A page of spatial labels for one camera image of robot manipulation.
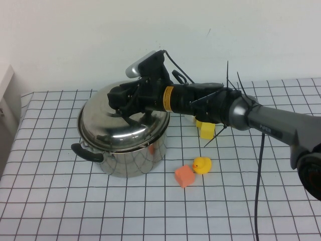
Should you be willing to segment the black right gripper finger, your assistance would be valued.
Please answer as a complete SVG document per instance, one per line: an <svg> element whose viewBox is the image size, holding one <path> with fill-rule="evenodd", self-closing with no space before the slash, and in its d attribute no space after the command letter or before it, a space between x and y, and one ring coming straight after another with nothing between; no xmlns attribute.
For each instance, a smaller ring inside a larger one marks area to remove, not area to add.
<svg viewBox="0 0 321 241"><path fill-rule="evenodd" d="M121 86L112 88L107 94L109 105L112 109L116 110L127 104L126 90Z"/></svg>
<svg viewBox="0 0 321 241"><path fill-rule="evenodd" d="M137 121L131 119L128 115L123 114L122 111L119 110L119 109L116 110L116 115L117 115L118 117L123 118L124 121L125 121L126 123L128 123L129 125L137 125Z"/></svg>

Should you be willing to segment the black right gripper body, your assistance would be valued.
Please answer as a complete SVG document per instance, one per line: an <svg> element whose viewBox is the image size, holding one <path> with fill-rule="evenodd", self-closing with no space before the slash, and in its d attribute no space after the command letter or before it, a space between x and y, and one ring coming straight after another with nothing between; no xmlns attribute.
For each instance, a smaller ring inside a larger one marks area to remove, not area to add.
<svg viewBox="0 0 321 241"><path fill-rule="evenodd" d="M136 81L124 84L129 97L124 107L124 114L131 116L149 111L166 111L163 95L168 86L167 78L141 77Z"/></svg>

